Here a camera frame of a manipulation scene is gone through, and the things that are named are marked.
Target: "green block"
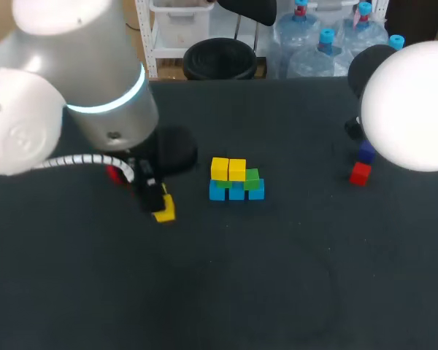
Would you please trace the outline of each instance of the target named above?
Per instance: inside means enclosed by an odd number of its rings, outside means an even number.
[[[244,183],[245,191],[258,190],[260,188],[260,174],[258,169],[247,169]]]
[[[232,181],[216,181],[218,188],[232,188]]]

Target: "stacked blocks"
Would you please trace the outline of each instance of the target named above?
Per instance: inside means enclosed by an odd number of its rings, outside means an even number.
[[[174,221],[175,220],[175,204],[174,199],[172,196],[167,193],[167,188],[165,184],[162,184],[162,188],[164,192],[166,193],[164,195],[164,203],[166,205],[165,210],[163,211],[157,211],[156,213],[153,213],[155,219],[157,222],[168,222],[168,221]]]
[[[251,201],[264,199],[264,180],[258,169],[247,169],[245,159],[214,157],[211,163],[210,200],[225,201],[226,191],[230,201],[244,201],[245,193]]]
[[[354,166],[352,170],[352,174],[350,175],[350,183],[356,184],[358,186],[365,186],[368,178],[370,177],[370,173],[372,172],[372,167],[370,166],[373,163],[376,152],[373,146],[367,141],[364,140],[358,151],[358,162]]]

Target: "cable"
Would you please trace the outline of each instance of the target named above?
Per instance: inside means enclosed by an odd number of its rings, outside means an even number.
[[[130,29],[132,29],[132,30],[134,30],[134,31],[141,31],[141,29],[139,29],[139,28],[135,28],[135,27],[132,27],[132,26],[130,26],[128,23],[125,23],[125,24],[126,24],[127,27],[129,27]]]
[[[104,164],[106,166],[114,166],[123,172],[128,182],[133,182],[134,180],[134,171],[127,163],[108,155],[66,155],[48,159],[42,164],[34,166],[33,169],[55,168],[56,166],[73,166],[78,164]]]

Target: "yellow block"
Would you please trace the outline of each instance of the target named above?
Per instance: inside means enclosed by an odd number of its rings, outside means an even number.
[[[211,163],[211,180],[227,181],[228,159],[214,157]]]
[[[245,181],[247,175],[247,161],[245,159],[230,159],[228,162],[228,180]]]
[[[175,204],[171,195],[164,195],[166,210],[153,213],[157,222],[168,222],[175,220]]]

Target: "blue block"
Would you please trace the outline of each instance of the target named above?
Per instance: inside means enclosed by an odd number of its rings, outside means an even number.
[[[369,166],[373,163],[375,155],[376,151],[373,146],[367,140],[363,141],[360,145],[360,150],[358,151],[358,160]]]
[[[218,183],[214,180],[210,182],[210,200],[211,201],[225,201],[226,189],[219,188]]]
[[[232,188],[228,190],[228,199],[230,201],[244,201],[245,190],[243,182],[232,182]]]
[[[264,180],[260,179],[260,188],[257,190],[248,191],[248,199],[250,201],[262,201],[264,199]]]

